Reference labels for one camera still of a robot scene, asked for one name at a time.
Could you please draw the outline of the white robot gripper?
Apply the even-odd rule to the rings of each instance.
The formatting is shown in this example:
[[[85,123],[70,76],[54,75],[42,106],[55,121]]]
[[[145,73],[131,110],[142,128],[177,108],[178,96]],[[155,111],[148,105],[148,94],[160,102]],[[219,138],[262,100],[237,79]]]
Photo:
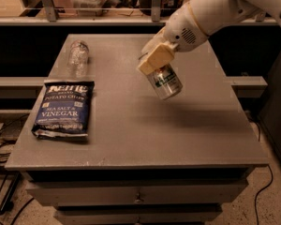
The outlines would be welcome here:
[[[149,75],[171,62],[177,52],[190,52],[207,40],[193,12],[188,7],[175,11],[153,38],[141,50],[138,71]]]

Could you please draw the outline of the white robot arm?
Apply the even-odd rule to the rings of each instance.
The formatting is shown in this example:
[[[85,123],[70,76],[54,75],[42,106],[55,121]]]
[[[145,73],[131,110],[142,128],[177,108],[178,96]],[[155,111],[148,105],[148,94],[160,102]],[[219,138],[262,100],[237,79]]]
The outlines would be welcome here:
[[[189,0],[141,50],[138,70],[149,75],[176,53],[190,52],[218,30],[264,11],[281,27],[281,0]]]

